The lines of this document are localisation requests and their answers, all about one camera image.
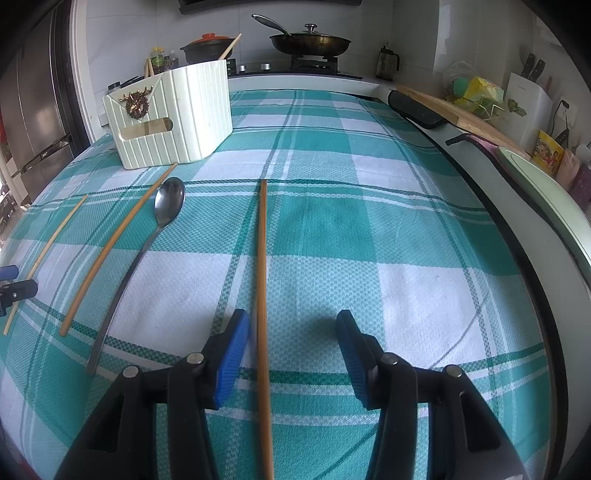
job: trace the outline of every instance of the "teal plaid tablecloth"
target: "teal plaid tablecloth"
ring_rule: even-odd
[[[334,320],[413,365],[460,364],[500,419],[533,478],[550,437],[550,381],[524,280],[491,217],[456,170],[386,105],[299,90],[232,94],[234,132],[205,161],[178,166],[187,199],[125,293],[95,377],[86,359],[111,298],[155,228],[153,201],[131,222],[86,294],[66,338],[58,329],[101,247],[166,167],[124,170],[103,137],[27,211],[1,264],[27,275],[57,238],[0,337],[0,417],[43,479],[123,367],[162,368],[198,351],[237,307],[254,311],[258,182],[268,193],[268,344],[275,472],[285,479],[362,479],[377,412],[353,396]],[[261,478],[254,343],[230,399],[208,414],[223,479]],[[415,478],[424,478],[427,409]],[[168,475],[165,408],[158,464]]]

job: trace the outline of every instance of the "white storage box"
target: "white storage box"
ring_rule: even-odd
[[[232,132],[226,60],[148,77],[103,103],[125,168],[202,160]]]

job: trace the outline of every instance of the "plastic bag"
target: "plastic bag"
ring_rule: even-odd
[[[443,88],[448,94],[452,95],[453,82],[455,82],[456,79],[465,78],[471,80],[475,76],[476,70],[471,64],[465,60],[457,61],[443,73]]]
[[[481,77],[474,77],[466,93],[454,104],[481,118],[492,117],[492,105],[501,105],[505,92],[501,87]]]

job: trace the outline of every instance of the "blue gripper pad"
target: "blue gripper pad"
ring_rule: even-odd
[[[16,265],[8,265],[0,267],[0,281],[13,280],[18,277],[18,267]]]
[[[242,355],[246,348],[246,342],[248,341],[248,334],[250,332],[250,317],[246,311],[235,310],[226,330],[229,328],[234,328],[234,332],[228,343],[226,353],[220,362],[217,371],[217,386],[213,394],[213,401],[218,408],[224,404],[230,393],[232,393],[234,381],[236,380],[240,362],[242,361]]]
[[[337,315],[336,336],[355,397],[361,400],[365,408],[368,408],[368,375],[376,367],[376,363],[349,310],[341,310]]]

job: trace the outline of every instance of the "knife block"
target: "knife block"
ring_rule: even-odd
[[[152,89],[147,113],[134,119],[123,97],[145,88]],[[202,160],[232,132],[226,60],[148,77],[106,95],[103,103],[127,169]]]
[[[510,101],[518,109],[511,108]],[[552,100],[540,85],[511,73],[504,109],[495,126],[533,155],[539,131],[548,128]]]

